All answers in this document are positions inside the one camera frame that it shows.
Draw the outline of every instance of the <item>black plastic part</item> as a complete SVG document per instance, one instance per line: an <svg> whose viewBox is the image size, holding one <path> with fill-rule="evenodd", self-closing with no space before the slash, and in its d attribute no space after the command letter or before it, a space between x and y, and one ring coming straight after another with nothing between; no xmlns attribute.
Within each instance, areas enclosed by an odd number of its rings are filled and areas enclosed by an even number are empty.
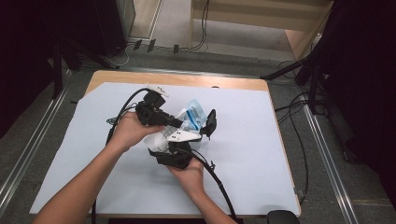
<svg viewBox="0 0 396 224"><path fill-rule="evenodd" d="M142 44L142 40L136 41L136 43L134 43L134 50L140 49L141 44Z"/></svg>
<svg viewBox="0 0 396 224"><path fill-rule="evenodd" d="M216 119L216 110L212 109L210 111L209 116L207 116L206 126L201 129L200 134L206 134L207 137L210 138L210 135L216 130L218 126L218 121Z"/></svg>
<svg viewBox="0 0 396 224"><path fill-rule="evenodd" d="M154 49L155 41L156 39L152 39L149 41L148 52L151 52Z"/></svg>
<svg viewBox="0 0 396 224"><path fill-rule="evenodd" d="M143 105L139 103L136 107L137 117L143 125L170 125L179 128L183 123L179 119L163 112L161 109L155 108L151 105Z"/></svg>
<svg viewBox="0 0 396 224"><path fill-rule="evenodd" d="M300 224L300 221L291 211L275 210L268 213L267 224Z"/></svg>
<svg viewBox="0 0 396 224"><path fill-rule="evenodd" d="M165 100L161 97L161 95L156 91L149 91L145 97L143 98L146 104L154 105L157 108L160 108L163 104L165 104Z"/></svg>
<svg viewBox="0 0 396 224"><path fill-rule="evenodd" d="M174 54L178 53L178 45L174 45Z"/></svg>
<svg viewBox="0 0 396 224"><path fill-rule="evenodd" d="M191 151L191 147L188 142L181 142L181 143L170 142L169 151L171 153L153 152L150 149L148 149L148 152L151 156L157 158L157 162L159 164L166 166L173 166L179 169L184 169L190 164L192 156L187 153L174 150L175 147L176 148L181 147L185 150Z"/></svg>

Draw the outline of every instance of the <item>metal bar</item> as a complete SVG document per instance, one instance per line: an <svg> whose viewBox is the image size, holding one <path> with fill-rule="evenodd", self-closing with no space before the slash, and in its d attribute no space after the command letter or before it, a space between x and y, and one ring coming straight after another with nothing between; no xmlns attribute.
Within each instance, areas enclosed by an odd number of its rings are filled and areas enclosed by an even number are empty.
<svg viewBox="0 0 396 224"><path fill-rule="evenodd" d="M26 173L26 170L32 161L35 153L37 152L38 147L42 139L44 138L47 129L49 128L53 118L55 117L56 113L58 112L59 107L64 100L64 97L67 93L69 82L71 79L71 72L68 70L65 74L65 85L62 89L61 93L59 94L58 98L51 101L49 107L47 108L44 116L38 123L35 131L33 132L29 142L27 143L26 147L24 148L23 152L21 153L18 161L15 163L13 169L11 170L10 174L8 175L6 181L4 182L3 186L0 189L0 217L6 211L6 208L9 202L12 199L18 185L21 183L21 180Z"/></svg>
<svg viewBox="0 0 396 224"><path fill-rule="evenodd" d="M306 95L302 96L303 100L307 100ZM347 190L344 183L338 174L337 168L332 160L332 154L326 144L326 140L321 132L316 116L314 116L309 106L304 106L304 112L308 120L309 126L311 127L312 133L318 145L318 150L321 158L323 159L323 164L326 172L330 178L332 184L332 189L334 190L335 197L340 206L341 212L344 216L344 220L347 224L359 224L358 218L353 209L352 202L349 199Z"/></svg>

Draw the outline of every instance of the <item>finger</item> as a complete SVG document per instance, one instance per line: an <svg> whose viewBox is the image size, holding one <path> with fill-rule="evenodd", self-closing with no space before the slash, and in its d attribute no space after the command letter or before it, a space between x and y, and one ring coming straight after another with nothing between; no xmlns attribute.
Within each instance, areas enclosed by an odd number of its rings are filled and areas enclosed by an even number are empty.
<svg viewBox="0 0 396 224"><path fill-rule="evenodd" d="M151 133L157 133L157 132L162 131L164 128L165 128L164 126L157 126L157 125L146 126L145 132L146 132L146 135L151 134Z"/></svg>

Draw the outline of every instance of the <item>cable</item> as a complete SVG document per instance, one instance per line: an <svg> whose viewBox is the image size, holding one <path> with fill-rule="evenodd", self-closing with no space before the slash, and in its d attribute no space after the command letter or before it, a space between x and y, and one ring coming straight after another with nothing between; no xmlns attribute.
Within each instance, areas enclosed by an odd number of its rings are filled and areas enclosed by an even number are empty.
<svg viewBox="0 0 396 224"><path fill-rule="evenodd" d="M233 218L233 220L236 222L236 214L235 211L233 210L233 205L231 204L230 198L228 197L228 194L223 186L223 184L221 183L220 179L216 176L215 172L212 170L212 168L210 167L210 165L203 161L201 158L199 158L197 155L195 155L194 153L182 149L182 148L174 148L174 150L179 151L179 152L184 152L186 154L189 154L190 156L194 157L195 159L197 159L201 164L204 165L204 167L206 168L206 170L212 175L213 179L216 181L216 183L219 186L219 189L221 191L221 193L224 196L225 201L227 202L229 208L230 208L230 212L231 212L231 217Z"/></svg>
<svg viewBox="0 0 396 224"><path fill-rule="evenodd" d="M117 125L119 124L120 121L120 117L122 116L122 114L126 111L126 110L130 110L131 108L127 108L128 104L136 97L136 95L141 92L141 91L150 91L149 88L143 88L140 89L138 91L136 91L134 94L132 94L128 100L125 102L124 106L122 107L122 109L120 110L120 113L117 115L116 119L114 120L113 126L111 127L111 129L108 131L108 136L107 136L107 140L106 140L106 145L107 143L110 141L111 137L113 136L114 131L116 130ZM91 211L91 224L95 224L96 223L96 200L93 202L92 205L92 211Z"/></svg>
<svg viewBox="0 0 396 224"><path fill-rule="evenodd" d="M278 120L278 124L282 123L284 120L286 120L287 117L289 117L290 122L291 122L291 125L292 125L292 127L293 127L293 130L294 130L294 131L296 132L296 134L297 134L297 138L298 138L298 140L299 140L300 147L301 147L301 150L302 150L302 152L303 152L303 157L304 157L304 168L305 168L305 186L304 186L304 196L299 200L300 205L303 204L304 199L305 199L305 197L306 197L306 194L307 194L307 192L308 192L309 170L308 170L308 161L307 161L307 158L306 158L306 153L305 153L304 144L303 144L303 141L302 141L302 139L301 139L301 136L300 136L300 134L299 134L299 132L298 132L296 126L295 126L294 120L292 119L292 115L295 114L295 113L298 113L306 104L308 104L308 101L307 101L307 100L302 100L302 101L294 102L294 101L296 101L296 100L298 99L298 97L300 97L300 96L303 95L303 94L307 94L307 91L302 92L302 93L298 94L297 96L295 96L295 97L291 100L291 102L289 103L289 105L287 105L287 106L282 106L282 107L276 109L276 112L281 111L281 110L284 110L284 109L286 109L286 108L288 109L288 113L287 113L286 115L284 115L281 119ZM291 110L292 110L294 107L297 107L298 105L300 105L300 108L299 108L297 111L291 112Z"/></svg>
<svg viewBox="0 0 396 224"><path fill-rule="evenodd" d="M187 49L188 51L196 51L202 47L202 45L206 41L206 24L207 24L208 12L209 12L209 0L206 1L205 7L204 7L204 12L202 13L202 18L201 18L202 38L201 38L200 43L197 46L194 46L191 48L180 48L180 49Z"/></svg>
<svg viewBox="0 0 396 224"><path fill-rule="evenodd" d="M133 45L134 45L134 43L133 43L132 45L128 45L128 46L124 49L124 52L125 52L126 57L127 57L125 63L114 63L113 61L111 61L110 59L108 59L107 56L106 56L106 59L107 59L110 63L112 63L112 64L114 64L114 65L116 65L116 66L124 66L125 64L127 64L127 63L129 62L129 54L128 54L128 52L127 52L127 49L128 49L129 47L133 46Z"/></svg>
<svg viewBox="0 0 396 224"><path fill-rule="evenodd" d="M304 199L305 199L305 197L306 197L306 194L308 193L308 179L309 179L308 161L307 161L307 159L306 159L306 154L305 154L305 148L304 148L304 145L303 145L303 141L302 141L302 139L301 139L300 134L299 134L298 131L297 131L297 128L296 128L296 126L295 126L295 124L294 124L294 121L293 121L293 119L291 118L291 115L292 115L292 114L290 113L290 115L289 115L290 122L291 122L291 125L293 126L294 131L295 131L296 134L297 134L298 140L299 140L299 142L300 142L300 147L301 147L301 150L302 150L302 152L303 152L303 157L304 157L304 167L305 167L305 188L304 188L304 196L303 196L303 198L300 199L300 201L299 201L299 203L300 203L300 205L301 205L301 204L303 204Z"/></svg>

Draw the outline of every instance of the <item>white paper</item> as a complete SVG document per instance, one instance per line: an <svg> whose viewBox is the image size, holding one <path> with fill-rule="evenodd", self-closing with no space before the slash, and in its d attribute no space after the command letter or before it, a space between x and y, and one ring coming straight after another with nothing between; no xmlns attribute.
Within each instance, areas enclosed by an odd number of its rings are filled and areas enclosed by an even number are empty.
<svg viewBox="0 0 396 224"><path fill-rule="evenodd" d="M110 125L125 101L141 84L104 83L78 102L64 141L31 208L36 214L104 147ZM199 149L216 164L237 215L266 215L277 209L300 215L290 169L267 91L182 86L162 87L169 93L163 111L176 115L191 99L206 114L216 109L218 127ZM142 100L139 93L132 102ZM230 214L216 182L205 172L205 190ZM97 214L183 214L198 209L165 166L149 155L143 141L121 156L97 199Z"/></svg>

